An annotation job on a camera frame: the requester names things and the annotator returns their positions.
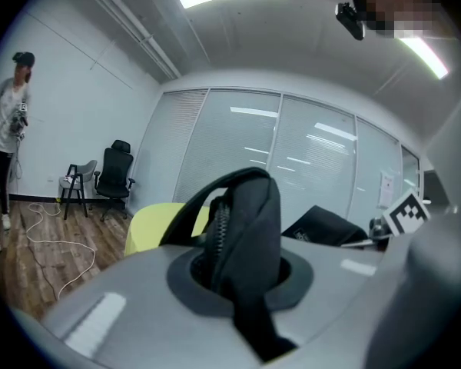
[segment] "black bag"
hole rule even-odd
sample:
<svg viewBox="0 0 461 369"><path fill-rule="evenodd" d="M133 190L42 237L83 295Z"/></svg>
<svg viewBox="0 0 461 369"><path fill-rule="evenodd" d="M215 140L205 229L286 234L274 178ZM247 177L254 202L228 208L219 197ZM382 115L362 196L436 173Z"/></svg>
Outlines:
<svg viewBox="0 0 461 369"><path fill-rule="evenodd" d="M283 236L328 246L341 246L368 239L362 228L319 206L313 206Z"/></svg>
<svg viewBox="0 0 461 369"><path fill-rule="evenodd" d="M216 188L228 189L212 201L206 238L192 238L201 206ZM277 335L264 299L280 270L280 193L265 170L247 168L209 184L179 211L163 244L204 246L192 273L234 303L234 325L263 361L295 348Z"/></svg>

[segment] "wooden floor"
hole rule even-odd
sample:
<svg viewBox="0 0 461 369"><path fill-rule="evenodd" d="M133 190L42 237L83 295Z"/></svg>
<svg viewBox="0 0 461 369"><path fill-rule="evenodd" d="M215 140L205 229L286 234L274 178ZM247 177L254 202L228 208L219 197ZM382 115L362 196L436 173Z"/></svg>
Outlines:
<svg viewBox="0 0 461 369"><path fill-rule="evenodd" d="M35 244L26 238L19 207L27 228L41 217L28 209L30 203L11 201L12 229L2 232L0 210L0 293L5 302L36 319L56 302L61 287L76 278L92 262L92 252L77 244ZM58 211L56 204L42 204L48 213ZM110 211L100 221L103 207L93 205L86 218L78 204L71 204L68 219L63 220L64 205L58 216L44 215L44 221L29 232L36 241L74 241L95 249L95 264L80 279L67 286L61 296L93 278L103 269L123 258L124 243L131 218L123 219L118 211Z"/></svg>

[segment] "ceiling-mounted camera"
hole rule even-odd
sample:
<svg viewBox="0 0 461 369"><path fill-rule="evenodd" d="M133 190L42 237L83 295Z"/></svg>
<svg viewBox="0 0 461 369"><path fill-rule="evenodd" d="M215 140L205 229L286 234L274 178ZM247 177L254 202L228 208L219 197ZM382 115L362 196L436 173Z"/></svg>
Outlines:
<svg viewBox="0 0 461 369"><path fill-rule="evenodd" d="M363 40L366 34L365 27L358 19L357 12L355 8L350 6L350 3L338 3L335 9L335 16L356 40Z"/></svg>

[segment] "black office chair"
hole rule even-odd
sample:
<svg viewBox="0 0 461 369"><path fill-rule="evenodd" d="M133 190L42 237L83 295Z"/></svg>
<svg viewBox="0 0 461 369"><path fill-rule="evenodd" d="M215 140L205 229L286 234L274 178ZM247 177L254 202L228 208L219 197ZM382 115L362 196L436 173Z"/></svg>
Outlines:
<svg viewBox="0 0 461 369"><path fill-rule="evenodd" d="M129 178L130 185L126 187L126 179L132 162L133 156L130 155L130 144L127 142L117 139L110 148L104 150L102 174L99 171L94 173L96 192L103 197L108 197L108 206L101 216L101 221L104 221L104 217L110 209L118 206L119 200L128 198L130 195L131 186L135 183L135 180ZM124 218L127 218L126 204L123 201L121 203Z"/></svg>

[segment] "person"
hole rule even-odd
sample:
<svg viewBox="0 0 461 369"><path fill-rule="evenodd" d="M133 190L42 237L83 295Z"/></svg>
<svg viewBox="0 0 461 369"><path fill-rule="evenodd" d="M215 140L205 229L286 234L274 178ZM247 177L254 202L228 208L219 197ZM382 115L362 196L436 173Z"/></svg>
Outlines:
<svg viewBox="0 0 461 369"><path fill-rule="evenodd" d="M31 52L18 52L14 78L0 86L0 198L4 231L10 229L8 216L8 176L12 156L18 150L18 136L27 122L27 109L31 101L28 83L31 79L35 56Z"/></svg>

